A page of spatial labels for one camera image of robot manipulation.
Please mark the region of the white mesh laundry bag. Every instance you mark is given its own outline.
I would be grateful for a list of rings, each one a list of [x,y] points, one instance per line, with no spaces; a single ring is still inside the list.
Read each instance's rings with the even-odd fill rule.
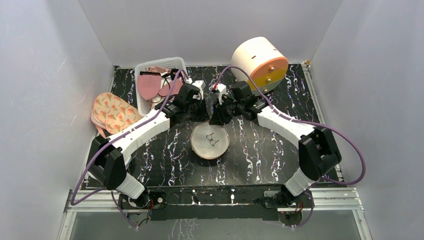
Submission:
[[[203,122],[194,127],[190,143],[200,158],[213,160],[221,157],[229,148],[230,137],[223,126]]]

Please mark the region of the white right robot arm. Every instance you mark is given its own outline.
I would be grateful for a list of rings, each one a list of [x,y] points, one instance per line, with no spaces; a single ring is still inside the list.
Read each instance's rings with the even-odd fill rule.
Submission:
[[[318,182],[342,160],[331,130],[317,123],[300,123],[279,111],[269,100],[258,99],[245,81],[227,87],[216,83],[216,95],[210,125],[226,125],[232,118],[243,116],[246,120],[267,128],[292,143],[298,150],[299,167],[281,188],[282,202],[295,207],[302,193]]]

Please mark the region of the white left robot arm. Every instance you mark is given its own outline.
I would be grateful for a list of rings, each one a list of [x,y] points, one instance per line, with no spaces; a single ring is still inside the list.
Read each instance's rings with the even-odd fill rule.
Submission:
[[[128,172],[132,154],[150,139],[185,119],[203,122],[209,115],[203,98],[205,82],[184,83],[178,93],[169,93],[145,117],[107,138],[97,137],[90,149],[85,174],[109,191],[117,191],[137,208],[149,203],[147,187]]]

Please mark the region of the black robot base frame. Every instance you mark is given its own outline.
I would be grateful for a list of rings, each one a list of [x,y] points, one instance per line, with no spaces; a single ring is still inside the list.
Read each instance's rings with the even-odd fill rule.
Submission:
[[[137,224],[177,219],[260,219],[293,226],[305,223],[311,191],[289,196],[281,184],[150,187],[138,206],[120,194],[119,207]]]

